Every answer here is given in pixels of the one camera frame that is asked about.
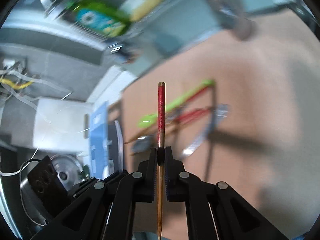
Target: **red stick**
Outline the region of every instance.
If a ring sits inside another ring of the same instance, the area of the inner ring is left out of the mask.
[[[158,86],[158,147],[164,148],[164,126],[165,126],[165,83],[160,82]]]

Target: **round metal object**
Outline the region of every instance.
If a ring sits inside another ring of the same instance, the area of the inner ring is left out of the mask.
[[[179,176],[180,176],[181,178],[186,179],[186,178],[189,177],[189,173],[186,172],[186,171],[182,171],[182,172],[179,173]]]
[[[55,155],[51,158],[51,162],[58,173],[58,179],[67,191],[81,182],[83,168],[76,158],[70,155]]]
[[[136,171],[136,172],[132,173],[132,177],[134,177],[135,179],[141,178],[142,177],[142,173]]]
[[[95,189],[102,189],[104,187],[104,183],[99,181],[94,184]]]
[[[219,189],[227,189],[227,188],[228,188],[228,184],[225,183],[224,181],[220,181],[220,182],[218,183],[218,188],[219,188]]]

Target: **red and brown stick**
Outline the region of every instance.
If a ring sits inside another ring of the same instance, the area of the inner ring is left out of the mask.
[[[162,206],[164,188],[164,127],[165,127],[165,83],[158,85],[158,156],[157,156],[157,234],[161,239]]]

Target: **table surface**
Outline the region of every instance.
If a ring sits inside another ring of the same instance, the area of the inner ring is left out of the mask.
[[[130,85],[122,98],[124,141],[139,131],[137,123],[142,116],[157,111],[158,82],[166,83],[166,103],[170,103],[203,80],[215,79],[217,103],[228,104],[230,112],[209,140],[184,160],[185,169],[210,183],[226,181],[287,237],[293,237],[306,231],[319,214],[311,200],[320,187],[302,196],[297,190],[301,176],[294,173],[292,177],[294,169],[302,169],[289,160],[299,158],[295,149],[303,144],[300,138],[304,133],[292,62],[307,62],[310,71],[317,71],[311,61],[319,62],[320,44],[291,11],[253,20],[257,26],[251,40],[237,41],[229,31],[222,31]],[[188,108],[210,104],[206,93]],[[172,146],[173,155],[179,156],[208,121],[209,116],[204,117],[170,136],[166,146]],[[125,145],[129,172],[148,159],[148,153],[132,156],[131,146]],[[310,155],[309,162],[316,158]],[[311,178],[305,175],[304,180]],[[310,202],[307,208],[297,207],[301,199]],[[283,222],[292,214],[294,222]],[[155,203],[137,203],[134,230],[156,232]],[[162,236],[185,240],[187,235],[184,203],[165,201]]]

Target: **silver screw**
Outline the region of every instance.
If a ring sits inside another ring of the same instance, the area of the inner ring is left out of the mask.
[[[94,184],[95,189],[102,189],[104,187],[104,183],[99,181]]]
[[[181,178],[186,179],[186,178],[189,177],[189,173],[186,172],[186,171],[182,171],[182,172],[179,173],[179,176],[180,176]]]
[[[142,177],[142,173],[136,171],[136,172],[132,173],[132,177],[134,177],[135,179],[141,178]]]
[[[219,189],[227,189],[227,188],[228,188],[228,184],[225,183],[224,181],[220,181],[220,182],[218,183],[218,188],[219,188]]]

